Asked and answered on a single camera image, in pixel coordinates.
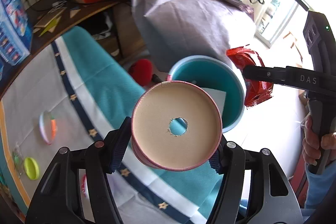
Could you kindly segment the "person's right hand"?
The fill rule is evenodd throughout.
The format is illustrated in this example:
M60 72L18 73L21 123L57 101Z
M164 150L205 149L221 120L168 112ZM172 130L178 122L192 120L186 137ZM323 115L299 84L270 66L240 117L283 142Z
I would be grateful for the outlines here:
M330 155L326 165L335 161L335 132L327 134L319 141L318 135L312 130L312 118L310 114L305 119L304 139L302 142L302 155L306 164L316 165L317 160L321 158L320 148L329 150Z

